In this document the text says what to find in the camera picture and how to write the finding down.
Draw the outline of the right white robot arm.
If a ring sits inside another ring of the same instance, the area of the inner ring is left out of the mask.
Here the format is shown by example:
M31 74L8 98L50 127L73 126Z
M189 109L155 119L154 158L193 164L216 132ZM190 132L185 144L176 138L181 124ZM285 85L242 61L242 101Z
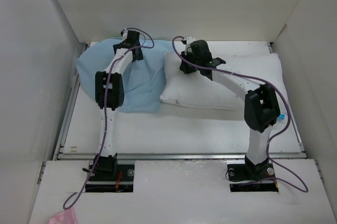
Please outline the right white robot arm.
M244 173L251 179L257 178L268 165L267 142L272 126L280 115L274 88L267 83L254 82L247 76L239 76L225 60L212 56L205 40L189 36L182 39L182 43L185 51L180 54L181 71L185 74L199 71L202 76L226 87L244 102L244 121L250 129Z

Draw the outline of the light blue pillowcase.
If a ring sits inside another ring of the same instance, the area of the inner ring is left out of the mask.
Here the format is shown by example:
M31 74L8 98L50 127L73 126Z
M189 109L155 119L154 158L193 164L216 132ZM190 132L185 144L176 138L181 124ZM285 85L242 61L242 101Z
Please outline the light blue pillowcase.
M89 97L95 101L95 74L103 71L114 57L113 45L119 38L102 40L88 48L77 60L76 69L80 83ZM142 49L144 59L128 65L123 73L124 103L123 113L157 113L160 109L166 78L164 58L173 52L169 41L155 40L154 48Z

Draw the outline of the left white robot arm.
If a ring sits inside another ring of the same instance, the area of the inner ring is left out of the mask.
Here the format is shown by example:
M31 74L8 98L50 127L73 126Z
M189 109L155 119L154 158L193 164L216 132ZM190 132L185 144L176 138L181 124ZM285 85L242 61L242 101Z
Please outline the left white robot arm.
M95 74L95 101L101 112L101 138L94 158L93 172L104 179L117 176L117 146L113 140L113 122L124 103L122 75L132 62L142 60L140 33L131 29L122 32L122 41L113 45L114 57L109 65Z

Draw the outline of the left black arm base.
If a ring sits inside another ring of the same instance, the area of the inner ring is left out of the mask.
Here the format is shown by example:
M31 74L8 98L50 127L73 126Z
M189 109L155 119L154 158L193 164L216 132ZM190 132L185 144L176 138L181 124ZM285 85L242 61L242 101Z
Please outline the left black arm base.
M134 188L134 163L119 163L117 155L95 156L89 167L82 169L87 173L85 192L129 193Z

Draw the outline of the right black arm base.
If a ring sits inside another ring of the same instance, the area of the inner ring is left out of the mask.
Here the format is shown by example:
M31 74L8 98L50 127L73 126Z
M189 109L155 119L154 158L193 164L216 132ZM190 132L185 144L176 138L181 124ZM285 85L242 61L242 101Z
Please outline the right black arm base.
M228 162L226 178L231 192L278 192L275 171L266 159L254 165L247 157L244 162Z

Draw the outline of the white pillow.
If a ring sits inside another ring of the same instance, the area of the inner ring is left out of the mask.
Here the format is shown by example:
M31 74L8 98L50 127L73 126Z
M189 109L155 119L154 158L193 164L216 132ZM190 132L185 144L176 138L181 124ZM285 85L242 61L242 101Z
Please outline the white pillow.
M283 82L282 66L276 53L264 55L220 55L225 74L215 71L213 78L199 71L184 74L180 70L181 59L176 53L167 53L164 58L166 86L161 101L187 108L221 109L239 111L244 108L248 90L255 90L264 81L272 83L281 94L277 100L281 111L288 95Z

